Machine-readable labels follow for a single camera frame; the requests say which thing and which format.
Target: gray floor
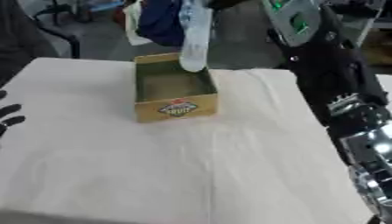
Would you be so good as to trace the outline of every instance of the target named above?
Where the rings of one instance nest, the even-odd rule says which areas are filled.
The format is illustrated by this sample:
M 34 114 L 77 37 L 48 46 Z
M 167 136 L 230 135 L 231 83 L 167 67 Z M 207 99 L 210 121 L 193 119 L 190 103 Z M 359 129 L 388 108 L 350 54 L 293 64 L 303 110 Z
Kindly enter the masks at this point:
M 33 14 L 44 7 L 43 0 L 20 0 L 25 11 Z M 64 15 L 63 32 L 76 35 L 81 42 L 81 57 L 91 60 L 133 60 L 137 55 L 177 51 L 170 47 L 143 45 L 134 47 L 127 41 L 124 31 L 113 23 L 111 12 L 94 14 L 94 22 L 80 24 Z M 51 25 L 50 18 L 45 19 Z M 209 66 L 211 68 L 243 69 L 274 67 L 280 55 L 266 41 L 267 19 L 262 16 L 256 2 L 242 4 L 218 16 L 217 35 L 211 42 Z M 69 57 L 67 43 L 48 37 L 59 53 Z

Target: cardboard box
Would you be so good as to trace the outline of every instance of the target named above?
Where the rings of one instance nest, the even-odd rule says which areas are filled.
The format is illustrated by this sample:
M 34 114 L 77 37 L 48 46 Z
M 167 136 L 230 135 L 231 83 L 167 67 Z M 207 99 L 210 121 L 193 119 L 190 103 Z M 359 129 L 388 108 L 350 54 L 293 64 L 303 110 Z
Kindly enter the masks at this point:
M 207 69 L 185 71 L 177 53 L 137 57 L 135 63 L 140 123 L 216 113 L 218 94 Z

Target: box label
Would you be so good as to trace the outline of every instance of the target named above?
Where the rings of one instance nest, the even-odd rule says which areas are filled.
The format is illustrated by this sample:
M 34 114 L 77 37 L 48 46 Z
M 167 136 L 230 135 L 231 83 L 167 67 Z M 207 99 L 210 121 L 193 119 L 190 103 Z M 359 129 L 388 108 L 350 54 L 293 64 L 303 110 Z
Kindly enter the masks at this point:
M 172 101 L 171 104 L 162 107 L 159 112 L 170 116 L 181 117 L 194 111 L 197 107 L 198 105 L 192 102 L 177 99 Z

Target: white tablecloth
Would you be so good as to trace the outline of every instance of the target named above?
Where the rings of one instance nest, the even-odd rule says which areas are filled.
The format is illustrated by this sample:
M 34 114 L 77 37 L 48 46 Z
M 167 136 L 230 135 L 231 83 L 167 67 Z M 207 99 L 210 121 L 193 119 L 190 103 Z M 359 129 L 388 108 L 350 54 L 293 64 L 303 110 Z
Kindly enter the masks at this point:
M 370 217 L 291 73 L 212 71 L 217 115 L 139 124 L 132 68 L 37 59 L 7 86 L 2 103 L 28 120 L 2 139 L 2 209 L 140 224 Z

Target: robotic arm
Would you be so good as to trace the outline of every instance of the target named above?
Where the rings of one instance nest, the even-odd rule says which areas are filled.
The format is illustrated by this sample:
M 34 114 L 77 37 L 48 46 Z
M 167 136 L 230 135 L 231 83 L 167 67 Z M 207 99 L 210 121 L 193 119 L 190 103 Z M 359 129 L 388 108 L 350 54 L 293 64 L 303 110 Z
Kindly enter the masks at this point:
M 387 93 L 358 48 L 340 29 L 336 14 L 314 0 L 260 0 L 297 85 L 347 165 L 359 195 L 392 224 L 392 119 Z M 219 5 L 213 1 L 210 6 Z M 227 0 L 226 6 L 241 0 Z

